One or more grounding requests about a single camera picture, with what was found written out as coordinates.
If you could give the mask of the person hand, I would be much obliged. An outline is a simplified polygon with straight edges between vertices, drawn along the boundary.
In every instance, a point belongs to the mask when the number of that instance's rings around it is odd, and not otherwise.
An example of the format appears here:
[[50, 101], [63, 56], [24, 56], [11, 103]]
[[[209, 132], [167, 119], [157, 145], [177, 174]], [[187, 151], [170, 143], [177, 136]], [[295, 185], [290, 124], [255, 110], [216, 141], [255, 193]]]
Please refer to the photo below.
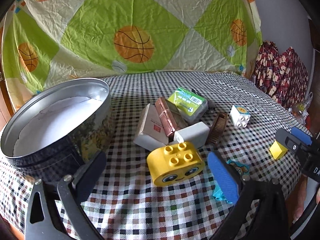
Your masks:
[[308, 187], [308, 177], [301, 175], [298, 184], [293, 191], [294, 196], [294, 208], [292, 211], [293, 223], [295, 223], [304, 211], [304, 202], [306, 200]]

